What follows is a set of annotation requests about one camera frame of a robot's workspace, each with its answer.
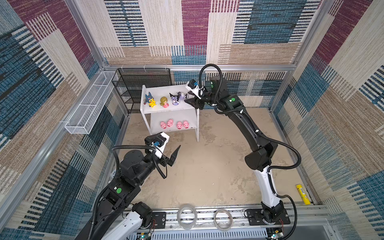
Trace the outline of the black purple bat toy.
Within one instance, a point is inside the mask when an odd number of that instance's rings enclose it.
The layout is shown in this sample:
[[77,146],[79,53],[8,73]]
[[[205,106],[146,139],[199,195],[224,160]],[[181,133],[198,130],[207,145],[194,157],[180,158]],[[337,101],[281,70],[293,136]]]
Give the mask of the black purple bat toy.
[[173,106],[179,105],[179,97],[180,97],[180,95],[178,93],[176,93],[175,95],[170,93],[170,98],[171,98]]

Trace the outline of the pink pig toy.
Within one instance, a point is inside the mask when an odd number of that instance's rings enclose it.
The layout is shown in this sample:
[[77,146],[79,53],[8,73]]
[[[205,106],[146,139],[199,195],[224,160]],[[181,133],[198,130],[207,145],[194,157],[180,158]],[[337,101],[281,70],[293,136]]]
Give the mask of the pink pig toy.
[[171,127],[171,126],[173,125],[173,123],[174,123],[174,120],[173,120],[173,119],[169,119],[169,120],[167,121],[167,126],[168,126],[168,127]]
[[176,126],[178,130],[181,130],[183,128],[182,122],[177,122]]
[[161,126],[162,129],[166,129],[167,128],[167,123],[160,122],[160,126]]
[[183,122],[183,126],[184,126],[185,129],[188,129],[190,127],[190,124],[189,124],[188,121],[184,121]]

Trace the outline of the olive green figure toy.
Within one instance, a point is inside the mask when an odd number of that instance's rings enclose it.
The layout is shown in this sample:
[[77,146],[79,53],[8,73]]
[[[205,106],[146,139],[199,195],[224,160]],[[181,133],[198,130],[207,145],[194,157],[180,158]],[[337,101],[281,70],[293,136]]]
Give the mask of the olive green figure toy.
[[160,99],[160,105],[161,105],[163,108],[168,108],[168,107],[169,107],[168,98],[167,98],[167,97],[161,97],[161,99]]

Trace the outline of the yellow blue pokemon toy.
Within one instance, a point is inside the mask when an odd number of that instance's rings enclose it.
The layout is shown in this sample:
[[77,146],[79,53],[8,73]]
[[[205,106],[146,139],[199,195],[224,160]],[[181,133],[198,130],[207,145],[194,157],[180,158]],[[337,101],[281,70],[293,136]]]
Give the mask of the yellow blue pokemon toy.
[[149,105],[150,108],[153,108],[154,106],[156,106],[156,101],[152,96],[151,92],[148,92],[148,94],[145,94],[144,105]]

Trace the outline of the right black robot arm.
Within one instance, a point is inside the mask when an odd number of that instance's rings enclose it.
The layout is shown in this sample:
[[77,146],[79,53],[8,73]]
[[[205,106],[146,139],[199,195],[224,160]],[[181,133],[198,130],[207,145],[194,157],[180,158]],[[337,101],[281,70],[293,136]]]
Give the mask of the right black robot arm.
[[[218,71],[218,75],[211,79],[211,89],[208,91],[202,85],[202,74],[204,70],[212,67]],[[241,131],[247,140],[251,153],[245,157],[247,166],[252,169],[258,179],[262,193],[262,213],[266,224],[274,224],[283,217],[285,207],[282,202],[284,196],[277,193],[274,184],[272,170],[291,170],[297,168],[302,157],[292,146],[281,141],[267,137],[255,124],[246,110],[245,105],[236,94],[230,94],[227,87],[227,80],[224,78],[221,69],[215,64],[206,64],[199,73],[199,80],[191,80],[186,86],[192,98],[186,103],[195,109],[202,110],[205,105],[214,108],[219,115],[228,117]],[[273,166],[272,157],[277,147],[281,145],[291,150],[296,156],[296,162],[291,166]]]

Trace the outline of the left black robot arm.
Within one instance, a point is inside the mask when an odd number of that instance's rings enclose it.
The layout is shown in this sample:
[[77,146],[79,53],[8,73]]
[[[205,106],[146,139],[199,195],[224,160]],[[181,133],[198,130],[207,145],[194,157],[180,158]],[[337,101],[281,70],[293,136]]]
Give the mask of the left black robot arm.
[[180,147],[168,158],[159,149],[152,146],[122,145],[112,148],[115,160],[119,157],[116,150],[129,149],[124,160],[119,163],[116,174],[111,182],[97,196],[92,216],[80,233],[77,240],[101,240],[110,226],[117,220],[132,200],[141,191],[141,185],[153,170],[158,170],[165,179],[167,176],[159,165],[172,166],[177,158]]

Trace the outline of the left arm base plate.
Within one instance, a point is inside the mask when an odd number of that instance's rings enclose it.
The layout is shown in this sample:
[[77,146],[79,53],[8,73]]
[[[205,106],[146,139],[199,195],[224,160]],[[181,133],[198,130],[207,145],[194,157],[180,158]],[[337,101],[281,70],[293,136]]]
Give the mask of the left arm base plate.
[[149,217],[146,218],[144,223],[145,229],[165,229],[167,220],[166,212],[152,212],[149,214]]

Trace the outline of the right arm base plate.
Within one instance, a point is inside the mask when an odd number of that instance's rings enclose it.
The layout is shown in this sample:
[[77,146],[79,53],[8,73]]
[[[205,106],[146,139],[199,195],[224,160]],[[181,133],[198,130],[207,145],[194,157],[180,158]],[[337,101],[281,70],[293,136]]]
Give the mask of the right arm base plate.
[[294,219],[289,217],[286,210],[283,210],[281,214],[279,214],[271,222],[268,222],[261,211],[262,209],[245,210],[244,215],[248,219],[250,226],[281,225],[281,222],[283,222],[283,225],[285,226],[291,224],[291,220]]

